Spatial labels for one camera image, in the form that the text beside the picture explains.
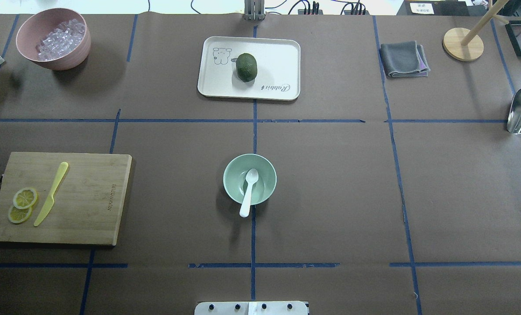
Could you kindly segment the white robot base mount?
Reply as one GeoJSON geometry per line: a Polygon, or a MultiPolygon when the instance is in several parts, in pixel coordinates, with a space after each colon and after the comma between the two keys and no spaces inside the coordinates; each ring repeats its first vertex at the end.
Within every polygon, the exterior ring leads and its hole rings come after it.
{"type": "Polygon", "coordinates": [[[200,302],[195,315],[309,315],[304,301],[210,301],[200,302]]]}

